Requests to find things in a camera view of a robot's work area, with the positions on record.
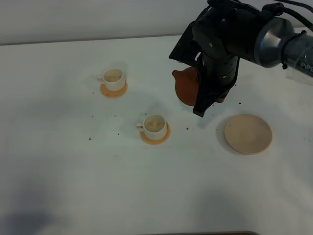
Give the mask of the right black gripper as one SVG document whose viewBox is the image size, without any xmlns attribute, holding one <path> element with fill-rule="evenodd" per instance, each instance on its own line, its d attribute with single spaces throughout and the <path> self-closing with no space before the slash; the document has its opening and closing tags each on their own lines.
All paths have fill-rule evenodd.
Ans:
<svg viewBox="0 0 313 235">
<path fill-rule="evenodd" d="M 235 85 L 239 57 L 229 54 L 213 58 L 202 52 L 196 65 L 199 88 L 193 113 L 203 117 L 206 110 L 215 102 L 222 103 Z"/>
</svg>

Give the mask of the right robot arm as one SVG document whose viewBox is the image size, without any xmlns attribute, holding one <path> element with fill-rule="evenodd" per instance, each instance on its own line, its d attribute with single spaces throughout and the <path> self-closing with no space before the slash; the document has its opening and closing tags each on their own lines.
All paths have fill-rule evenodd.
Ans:
<svg viewBox="0 0 313 235">
<path fill-rule="evenodd" d="M 305 30 L 296 33 L 288 14 L 307 30 L 313 25 L 283 0 L 258 10 L 238 0 L 210 0 L 209 8 L 194 24 L 192 34 L 201 53 L 196 62 L 199 89 L 194 114 L 203 117 L 235 85 L 239 61 L 264 68 L 282 65 L 306 76 L 313 74 L 313 39 Z"/>
</svg>

